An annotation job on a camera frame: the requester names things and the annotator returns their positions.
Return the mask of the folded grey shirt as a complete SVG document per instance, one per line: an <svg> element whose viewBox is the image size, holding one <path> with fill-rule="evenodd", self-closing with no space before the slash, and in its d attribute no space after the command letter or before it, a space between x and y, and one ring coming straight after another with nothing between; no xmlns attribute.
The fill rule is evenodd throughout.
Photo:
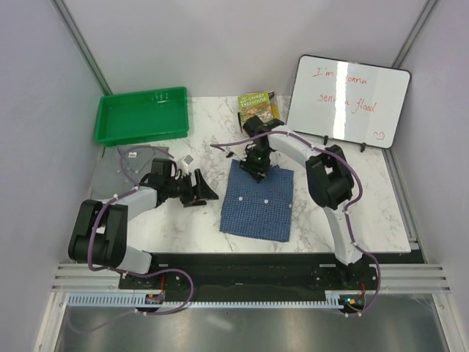
<svg viewBox="0 0 469 352"><path fill-rule="evenodd" d="M108 199L122 194L133 187L121 169L136 182L150 172L154 158L169 158L169 148L151 148L148 144L120 145L107 147L98 162L90 186L91 199Z"/></svg>

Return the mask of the aluminium frame rail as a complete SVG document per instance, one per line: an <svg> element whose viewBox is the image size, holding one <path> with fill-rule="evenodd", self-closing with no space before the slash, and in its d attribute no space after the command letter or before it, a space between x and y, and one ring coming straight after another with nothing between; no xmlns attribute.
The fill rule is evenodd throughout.
<svg viewBox="0 0 469 352"><path fill-rule="evenodd" d="M380 264L381 293L445 293L451 289L438 264ZM116 292L119 274L90 271L82 264L60 264L52 284L54 292Z"/></svg>

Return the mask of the green treehouse book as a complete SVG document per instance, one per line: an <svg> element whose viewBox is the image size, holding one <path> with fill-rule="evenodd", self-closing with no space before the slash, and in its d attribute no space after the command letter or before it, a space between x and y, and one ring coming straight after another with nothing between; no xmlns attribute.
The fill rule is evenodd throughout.
<svg viewBox="0 0 469 352"><path fill-rule="evenodd" d="M258 116L263 122L280 119L274 91L241 95L237 98L237 102L239 107L238 120L241 128L253 116Z"/></svg>

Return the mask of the green plastic tray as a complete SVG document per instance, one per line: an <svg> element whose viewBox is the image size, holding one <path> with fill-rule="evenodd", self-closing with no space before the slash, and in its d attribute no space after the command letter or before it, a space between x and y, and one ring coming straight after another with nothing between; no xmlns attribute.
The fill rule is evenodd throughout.
<svg viewBox="0 0 469 352"><path fill-rule="evenodd" d="M106 95L100 99L95 141L105 147L188 136L185 87Z"/></svg>

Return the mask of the blue plaid long sleeve shirt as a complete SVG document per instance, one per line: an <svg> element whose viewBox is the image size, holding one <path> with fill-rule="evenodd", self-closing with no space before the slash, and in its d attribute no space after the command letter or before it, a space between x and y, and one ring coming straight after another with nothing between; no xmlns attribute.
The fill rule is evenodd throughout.
<svg viewBox="0 0 469 352"><path fill-rule="evenodd" d="M230 166L221 208L220 231L266 241L287 242L292 223L294 172L271 167L267 177L256 182L240 168Z"/></svg>

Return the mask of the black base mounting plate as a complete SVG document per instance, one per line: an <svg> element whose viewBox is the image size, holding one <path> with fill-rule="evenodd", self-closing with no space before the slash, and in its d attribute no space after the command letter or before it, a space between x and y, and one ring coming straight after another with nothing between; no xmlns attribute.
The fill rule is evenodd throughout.
<svg viewBox="0 0 469 352"><path fill-rule="evenodd" d="M345 267L333 254L163 254L152 256L148 279L126 276L119 288L162 289L167 301L322 301L326 291L370 293L377 272L370 259Z"/></svg>

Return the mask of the white whiteboard with red writing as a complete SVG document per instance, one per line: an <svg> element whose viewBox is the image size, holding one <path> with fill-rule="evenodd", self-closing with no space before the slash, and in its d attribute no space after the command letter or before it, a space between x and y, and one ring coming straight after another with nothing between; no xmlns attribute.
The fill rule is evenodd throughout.
<svg viewBox="0 0 469 352"><path fill-rule="evenodd" d="M298 133L388 149L411 78L407 70L302 55L287 126Z"/></svg>

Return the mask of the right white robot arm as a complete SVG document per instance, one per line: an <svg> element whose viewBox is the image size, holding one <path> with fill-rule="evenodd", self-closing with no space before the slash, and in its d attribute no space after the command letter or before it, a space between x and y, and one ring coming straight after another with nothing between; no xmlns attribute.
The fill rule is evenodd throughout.
<svg viewBox="0 0 469 352"><path fill-rule="evenodd" d="M317 148L278 119L263 122L254 116L243 124L243 130L250 137L250 144L245 146L240 168L256 182L267 176L272 152L286 155L306 170L309 195L325 212L333 236L334 254L341 264L335 272L337 283L347 289L356 286L362 280L356 263L363 254L354 245L347 227L345 207L352 199L355 183L345 165L343 150L337 145L324 150Z"/></svg>

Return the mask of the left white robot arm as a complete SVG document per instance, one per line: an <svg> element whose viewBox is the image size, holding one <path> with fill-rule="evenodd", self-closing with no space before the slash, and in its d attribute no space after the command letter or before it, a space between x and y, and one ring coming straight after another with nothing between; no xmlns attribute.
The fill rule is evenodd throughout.
<svg viewBox="0 0 469 352"><path fill-rule="evenodd" d="M176 162L155 158L141 182L107 200L87 199L81 203L68 245L68 257L86 263L91 270L102 268L134 273L145 288L160 282L160 269L152 255L128 245L128 223L142 213L178 199L182 206L202 206L218 195L208 186L201 170L193 172Z"/></svg>

